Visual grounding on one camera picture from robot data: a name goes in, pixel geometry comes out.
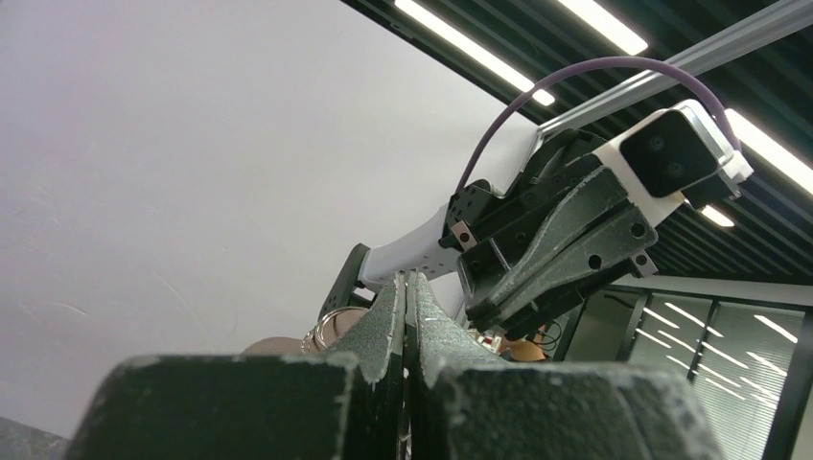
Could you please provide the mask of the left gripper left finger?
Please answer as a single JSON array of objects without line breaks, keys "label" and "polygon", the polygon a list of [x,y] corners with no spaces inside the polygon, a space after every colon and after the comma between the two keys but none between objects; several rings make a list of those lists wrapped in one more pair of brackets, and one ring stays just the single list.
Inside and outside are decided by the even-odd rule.
[{"label": "left gripper left finger", "polygon": [[69,459],[397,459],[403,273],[312,355],[136,356],[103,380]]}]

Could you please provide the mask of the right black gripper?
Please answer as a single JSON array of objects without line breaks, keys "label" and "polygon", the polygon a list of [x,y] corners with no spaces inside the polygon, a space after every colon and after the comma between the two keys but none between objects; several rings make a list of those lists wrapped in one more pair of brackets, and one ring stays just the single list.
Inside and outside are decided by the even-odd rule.
[{"label": "right black gripper", "polygon": [[485,179],[454,194],[444,247],[461,250],[466,309],[482,332],[535,332],[624,274],[645,269],[655,228],[593,152],[596,134],[566,129],[542,144],[500,194]]}]

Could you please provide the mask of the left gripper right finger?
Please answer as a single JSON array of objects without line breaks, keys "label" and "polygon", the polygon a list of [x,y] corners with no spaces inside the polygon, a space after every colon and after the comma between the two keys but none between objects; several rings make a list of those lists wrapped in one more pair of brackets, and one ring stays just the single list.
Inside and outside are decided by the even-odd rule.
[{"label": "left gripper right finger", "polygon": [[691,385],[612,362],[519,363],[487,351],[406,276],[416,459],[719,459]]}]

